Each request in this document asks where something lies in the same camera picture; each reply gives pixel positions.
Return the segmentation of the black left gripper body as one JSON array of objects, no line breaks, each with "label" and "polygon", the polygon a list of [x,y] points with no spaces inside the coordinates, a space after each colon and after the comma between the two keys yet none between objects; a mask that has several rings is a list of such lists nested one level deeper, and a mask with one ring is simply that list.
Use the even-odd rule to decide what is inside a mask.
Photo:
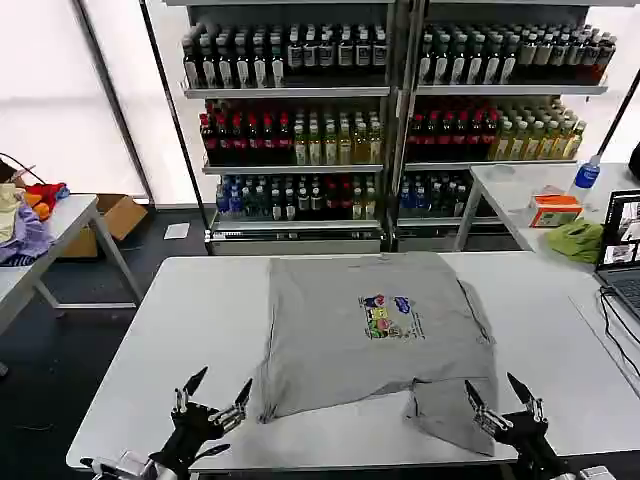
[{"label": "black left gripper body", "polygon": [[160,451],[149,458],[172,471],[187,471],[201,447],[223,437],[223,428],[209,420],[217,409],[189,402],[186,411],[171,415],[174,431]]}]

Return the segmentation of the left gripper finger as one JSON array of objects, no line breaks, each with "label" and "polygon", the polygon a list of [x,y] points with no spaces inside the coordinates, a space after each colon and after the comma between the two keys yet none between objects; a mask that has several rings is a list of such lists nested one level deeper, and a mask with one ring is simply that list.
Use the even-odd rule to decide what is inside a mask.
[{"label": "left gripper finger", "polygon": [[191,397],[194,395],[202,380],[204,379],[208,367],[204,366],[200,371],[190,376],[182,388],[176,388],[175,392],[175,404],[172,409],[173,414],[183,414],[187,411],[188,404]]},{"label": "left gripper finger", "polygon": [[228,407],[209,416],[209,425],[222,433],[229,433],[246,419],[246,407],[249,401],[253,380],[249,379],[235,401]]}]

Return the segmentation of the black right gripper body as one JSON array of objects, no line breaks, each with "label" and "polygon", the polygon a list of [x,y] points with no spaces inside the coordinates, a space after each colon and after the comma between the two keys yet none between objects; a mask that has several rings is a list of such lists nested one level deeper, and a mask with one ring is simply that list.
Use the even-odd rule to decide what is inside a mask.
[{"label": "black right gripper body", "polygon": [[497,428],[494,440],[518,453],[516,463],[511,466],[515,479],[556,479],[568,473],[568,463],[546,440],[547,421],[535,421],[528,411],[505,414],[503,418],[510,425]]}]

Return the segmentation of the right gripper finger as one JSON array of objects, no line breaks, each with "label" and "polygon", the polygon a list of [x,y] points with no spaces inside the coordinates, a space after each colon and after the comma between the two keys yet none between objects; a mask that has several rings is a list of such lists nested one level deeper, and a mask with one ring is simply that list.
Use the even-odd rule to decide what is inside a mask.
[{"label": "right gripper finger", "polygon": [[513,428],[513,423],[489,408],[469,380],[465,380],[464,384],[474,410],[474,422],[491,438],[500,441]]},{"label": "right gripper finger", "polygon": [[529,388],[510,372],[507,373],[507,379],[521,404],[533,417],[533,420],[538,423],[544,423],[545,414],[543,408],[543,399],[535,397],[529,390]]}]

